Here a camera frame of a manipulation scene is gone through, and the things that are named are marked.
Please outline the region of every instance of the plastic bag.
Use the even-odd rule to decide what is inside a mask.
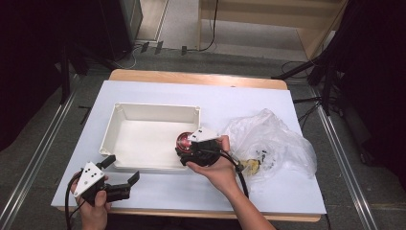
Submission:
[[[234,119],[223,133],[230,138],[231,153],[249,164],[244,174],[251,181],[273,176],[280,168],[314,176],[317,159],[311,144],[287,125],[271,110],[258,115]]]

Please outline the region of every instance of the metal rail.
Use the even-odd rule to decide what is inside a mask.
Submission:
[[[54,116],[51,124],[48,126],[48,129],[42,137],[41,142],[36,148],[29,165],[18,181],[17,186],[11,193],[9,201],[7,202],[0,216],[0,229],[8,230],[11,228],[12,222],[14,221],[21,205],[23,204],[27,193],[33,185],[35,177],[45,160],[48,150],[54,142],[57,132],[59,131],[59,128],[69,111],[69,108],[76,96],[76,92],[80,83],[81,78],[78,75],[75,75],[72,82],[74,87],[71,95],[68,97],[64,104],[61,104],[59,106],[58,110],[56,111],[56,115]]]
[[[320,97],[319,92],[315,88],[311,88],[311,93],[315,97]],[[370,205],[362,192],[362,189],[356,179],[354,172],[352,171],[352,167],[346,156],[343,146],[341,145],[340,139],[338,138],[338,135],[335,131],[331,118],[326,115],[325,111],[320,106],[318,107],[318,113],[322,120],[323,126],[325,127],[327,137],[331,143],[335,157],[337,158],[341,174],[343,175],[347,187],[349,188],[352,201],[354,203],[356,211],[358,212],[364,229],[377,230],[378,227],[373,218]]]

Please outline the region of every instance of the white plastic box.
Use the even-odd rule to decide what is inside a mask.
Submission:
[[[116,103],[100,153],[116,155],[115,167],[136,170],[185,170],[176,139],[200,126],[200,107]]]

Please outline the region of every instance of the white tabletop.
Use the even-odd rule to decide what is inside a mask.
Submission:
[[[87,161],[99,163],[104,159],[99,149],[115,103],[197,105],[201,107],[201,125],[219,132],[231,119],[254,116],[268,108],[291,130],[302,134],[288,90],[106,80],[57,188],[53,206],[64,206],[67,184],[75,172]],[[113,165],[104,171],[112,185],[125,183],[133,174]],[[250,199],[265,215],[326,213],[316,177],[282,169],[266,180],[262,188],[251,192]],[[76,205],[72,195],[69,204]],[[112,208],[204,213],[233,210],[205,177],[190,170],[142,172],[131,189],[130,199],[115,201]]]

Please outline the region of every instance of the hand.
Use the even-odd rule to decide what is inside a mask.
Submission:
[[[71,187],[71,192],[73,193],[78,186],[78,179],[75,180]],[[95,206],[93,207],[89,203],[85,202],[83,198],[77,198],[77,204],[81,205],[79,211],[82,222],[82,230],[87,229],[104,229],[107,225],[107,212],[110,211],[111,203],[106,203],[107,193],[105,191],[98,191],[95,197]]]
[[[224,151],[227,152],[230,150],[230,141],[228,136],[221,136],[217,139],[217,142]],[[200,167],[193,162],[187,162],[186,165],[195,173],[206,176],[210,182],[224,195],[231,193],[234,189],[239,190],[234,165],[224,157],[220,157],[210,167]]]

